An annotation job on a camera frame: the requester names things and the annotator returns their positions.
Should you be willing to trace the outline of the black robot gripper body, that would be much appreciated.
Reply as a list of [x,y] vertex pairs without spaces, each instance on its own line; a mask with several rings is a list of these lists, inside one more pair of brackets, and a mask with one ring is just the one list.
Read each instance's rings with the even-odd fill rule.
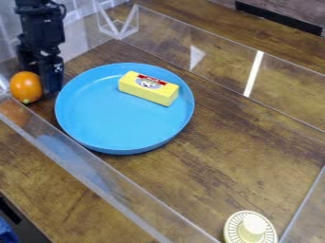
[[30,58],[41,52],[58,55],[58,45],[64,42],[64,4],[53,0],[14,0],[13,12],[18,15],[21,25],[16,48],[18,56]]

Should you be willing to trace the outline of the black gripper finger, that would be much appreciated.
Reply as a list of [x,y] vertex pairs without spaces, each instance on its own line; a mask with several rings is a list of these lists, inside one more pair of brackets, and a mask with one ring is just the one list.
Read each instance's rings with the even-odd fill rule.
[[16,49],[16,54],[17,54],[17,61],[21,69],[24,71],[30,71],[38,74],[38,66],[37,66],[38,52],[25,49],[24,47],[18,47]]
[[38,75],[45,93],[54,93],[63,87],[63,58],[44,56],[38,61]]

